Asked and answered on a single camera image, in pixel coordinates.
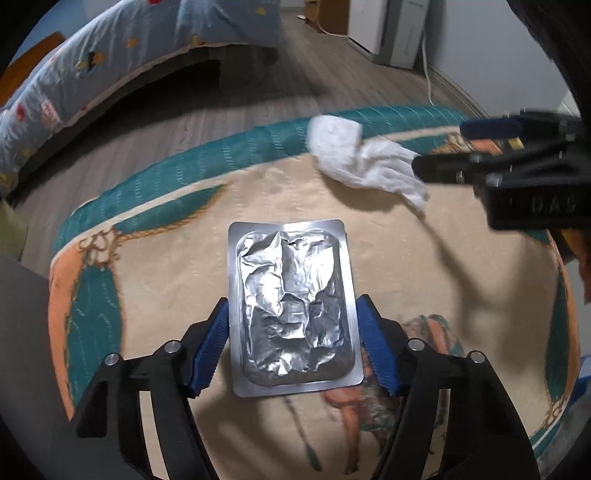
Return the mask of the silver foil blister pack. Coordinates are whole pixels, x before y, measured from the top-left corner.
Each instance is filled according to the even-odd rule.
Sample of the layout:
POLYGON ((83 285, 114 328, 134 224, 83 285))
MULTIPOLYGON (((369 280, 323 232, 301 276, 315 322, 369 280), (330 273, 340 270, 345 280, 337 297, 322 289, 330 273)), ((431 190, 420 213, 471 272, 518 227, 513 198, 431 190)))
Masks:
POLYGON ((361 384, 361 336, 344 223, 232 223, 228 321, 232 387, 239 397, 361 384))

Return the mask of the white tissue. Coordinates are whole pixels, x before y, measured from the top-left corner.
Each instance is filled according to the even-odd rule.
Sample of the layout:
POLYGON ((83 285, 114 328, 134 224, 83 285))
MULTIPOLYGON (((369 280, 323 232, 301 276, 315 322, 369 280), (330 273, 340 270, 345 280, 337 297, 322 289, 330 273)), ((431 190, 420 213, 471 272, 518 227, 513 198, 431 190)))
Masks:
POLYGON ((349 188, 399 194, 425 212, 429 194, 413 170, 416 152, 383 136, 365 140, 360 123, 334 115, 311 118, 307 148, 329 178, 349 188))

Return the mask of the teal orange patterned rug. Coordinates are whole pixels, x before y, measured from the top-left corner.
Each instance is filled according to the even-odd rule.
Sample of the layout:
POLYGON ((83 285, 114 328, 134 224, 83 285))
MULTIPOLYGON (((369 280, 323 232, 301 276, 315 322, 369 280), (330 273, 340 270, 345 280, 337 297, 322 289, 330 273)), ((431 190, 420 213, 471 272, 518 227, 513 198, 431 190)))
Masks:
MULTIPOLYGON (((464 115, 394 106, 336 114, 363 138, 415 152, 459 147, 464 115)), ((537 457, 556 434, 579 372, 575 301, 543 231, 489 230, 472 189, 431 186, 425 219, 401 197, 318 172, 308 119, 257 127, 147 168, 67 219, 50 268, 48 329, 66 415, 103 358, 151 354, 228 295, 232 222, 339 219, 356 295, 443 351, 481 350, 537 457)), ((375 379, 338 393, 240 399, 228 347, 190 405, 221 479, 370 479, 394 421, 375 379)))

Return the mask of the white air purifier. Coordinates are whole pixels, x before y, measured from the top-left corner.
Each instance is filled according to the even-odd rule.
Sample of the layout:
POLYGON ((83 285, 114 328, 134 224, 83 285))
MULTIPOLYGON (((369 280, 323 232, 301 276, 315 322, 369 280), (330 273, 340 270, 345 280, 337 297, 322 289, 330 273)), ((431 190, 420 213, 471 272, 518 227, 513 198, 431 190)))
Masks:
POLYGON ((412 70, 429 6, 429 0, 353 0, 349 2, 349 44, 370 62, 412 70))

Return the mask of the wooden desk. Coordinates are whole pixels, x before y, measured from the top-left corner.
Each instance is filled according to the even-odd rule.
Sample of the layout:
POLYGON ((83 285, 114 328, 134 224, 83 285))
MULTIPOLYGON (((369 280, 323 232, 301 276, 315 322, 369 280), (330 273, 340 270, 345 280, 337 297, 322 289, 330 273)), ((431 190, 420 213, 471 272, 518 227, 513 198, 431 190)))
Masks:
POLYGON ((349 30, 349 0, 305 0, 304 21, 318 32, 346 36, 349 30))

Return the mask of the green cloth on nightstand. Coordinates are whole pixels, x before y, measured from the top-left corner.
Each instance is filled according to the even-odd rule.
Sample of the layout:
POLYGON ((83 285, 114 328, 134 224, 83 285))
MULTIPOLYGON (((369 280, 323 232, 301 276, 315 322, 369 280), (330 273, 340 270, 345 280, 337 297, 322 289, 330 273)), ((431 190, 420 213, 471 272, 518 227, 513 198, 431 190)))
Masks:
POLYGON ((5 200, 0 203, 0 253, 20 260, 27 238, 28 227, 5 200))

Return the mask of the blue cartoon print duvet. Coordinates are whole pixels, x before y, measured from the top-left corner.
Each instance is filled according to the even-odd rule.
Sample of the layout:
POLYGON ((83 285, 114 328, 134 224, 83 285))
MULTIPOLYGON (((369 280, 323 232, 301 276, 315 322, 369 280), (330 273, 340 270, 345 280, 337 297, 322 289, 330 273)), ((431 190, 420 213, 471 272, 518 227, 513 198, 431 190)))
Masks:
POLYGON ((50 51, 1 109, 1 194, 61 131, 142 73, 204 47, 280 42, 276 1, 120 1, 50 51))

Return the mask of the wooden bed frame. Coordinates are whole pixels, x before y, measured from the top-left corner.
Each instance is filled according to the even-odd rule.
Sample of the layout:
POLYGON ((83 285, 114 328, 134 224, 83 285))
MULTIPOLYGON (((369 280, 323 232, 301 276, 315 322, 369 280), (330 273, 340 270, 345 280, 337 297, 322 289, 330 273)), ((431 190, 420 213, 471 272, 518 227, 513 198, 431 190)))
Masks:
POLYGON ((24 83, 33 69, 53 49, 65 40, 61 32, 53 32, 43 38, 8 66, 0 81, 0 104, 4 106, 24 83))

